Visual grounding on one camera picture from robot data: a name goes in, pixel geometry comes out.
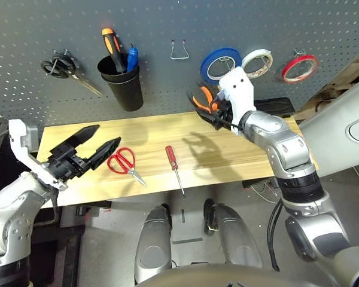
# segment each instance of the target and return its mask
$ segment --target pen holder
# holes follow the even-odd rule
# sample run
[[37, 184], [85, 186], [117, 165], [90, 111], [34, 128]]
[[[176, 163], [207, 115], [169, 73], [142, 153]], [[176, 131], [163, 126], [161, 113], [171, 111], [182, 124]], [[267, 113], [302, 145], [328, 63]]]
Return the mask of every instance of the pen holder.
[[[124, 63], [127, 63], [127, 54], [122, 54], [122, 58]], [[118, 74], [112, 58], [108, 56], [98, 63], [97, 69], [125, 111], [133, 112], [142, 107], [144, 100], [139, 82], [138, 65], [130, 72]]]

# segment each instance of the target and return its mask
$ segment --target red scissors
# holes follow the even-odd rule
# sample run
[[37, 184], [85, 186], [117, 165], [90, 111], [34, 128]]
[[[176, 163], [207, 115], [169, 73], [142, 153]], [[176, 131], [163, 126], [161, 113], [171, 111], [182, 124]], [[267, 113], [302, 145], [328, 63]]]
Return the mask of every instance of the red scissors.
[[[122, 155], [122, 152], [129, 153], [132, 158], [133, 158], [133, 162], [131, 163], [125, 156]], [[112, 167], [112, 160], [115, 159], [116, 162], [118, 163], [118, 165], [121, 167], [121, 170], [115, 170]], [[119, 173], [121, 175], [125, 175], [125, 174], [129, 174], [132, 175], [135, 179], [137, 179], [137, 181], [142, 184], [144, 187], [146, 187], [146, 183], [145, 181], [142, 179], [142, 177], [138, 174], [138, 172], [135, 170], [135, 166], [136, 166], [136, 158], [134, 156], [133, 151], [130, 148], [119, 148], [115, 154], [111, 155], [108, 158], [107, 161], [108, 167], [112, 172], [115, 173]]]

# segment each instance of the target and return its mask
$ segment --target floor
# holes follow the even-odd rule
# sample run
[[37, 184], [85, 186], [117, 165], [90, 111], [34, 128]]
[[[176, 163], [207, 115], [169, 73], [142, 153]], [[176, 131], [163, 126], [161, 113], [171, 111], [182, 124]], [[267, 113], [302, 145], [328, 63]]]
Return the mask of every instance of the floor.
[[[352, 169], [322, 178], [353, 245], [359, 245], [359, 179]], [[203, 233], [202, 208], [205, 199], [234, 208], [249, 226], [266, 268], [271, 268], [267, 253], [266, 226], [274, 204], [261, 199], [252, 189], [243, 189], [241, 182], [188, 188], [187, 197], [180, 191], [114, 200], [111, 209], [92, 209], [87, 221], [80, 256], [78, 285], [133, 286], [134, 256], [142, 223], [148, 212], [167, 202], [171, 207], [172, 242], [188, 239], [202, 241], [172, 244], [172, 259], [178, 265], [192, 262], [224, 262], [218, 233]], [[276, 200], [265, 190], [266, 198]], [[184, 210], [185, 223], [182, 220]], [[297, 257], [286, 234], [282, 212], [275, 232], [274, 247], [281, 272], [287, 277], [331, 286], [326, 275], [314, 264]]]

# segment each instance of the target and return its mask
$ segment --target silver robot leg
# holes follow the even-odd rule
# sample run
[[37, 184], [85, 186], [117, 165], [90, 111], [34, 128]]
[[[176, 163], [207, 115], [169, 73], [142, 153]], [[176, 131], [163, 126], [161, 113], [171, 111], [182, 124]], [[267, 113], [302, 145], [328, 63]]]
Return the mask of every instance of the silver robot leg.
[[134, 276], [141, 283], [172, 267], [169, 208], [156, 206], [147, 216], [139, 237]]
[[212, 209], [226, 263], [263, 267], [258, 246], [239, 214], [221, 203], [213, 205]]

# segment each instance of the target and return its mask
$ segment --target white tape roll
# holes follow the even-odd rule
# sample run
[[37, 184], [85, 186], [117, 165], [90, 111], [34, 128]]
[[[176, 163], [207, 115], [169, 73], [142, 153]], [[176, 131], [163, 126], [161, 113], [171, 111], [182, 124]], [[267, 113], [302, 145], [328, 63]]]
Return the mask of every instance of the white tape roll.
[[266, 73], [270, 69], [271, 65], [273, 64], [273, 56], [271, 56], [271, 52], [267, 51], [266, 49], [259, 49], [259, 50], [252, 51], [246, 57], [244, 57], [244, 59], [242, 60], [242, 68], [245, 70], [246, 65], [249, 64], [249, 62], [251, 62], [252, 60], [254, 60], [256, 58], [262, 58], [264, 63], [263, 63], [262, 68], [254, 71], [254, 72], [247, 73], [245, 71], [245, 73], [247, 74], [247, 77], [249, 79], [254, 79], [254, 78], [262, 76], [264, 73]]

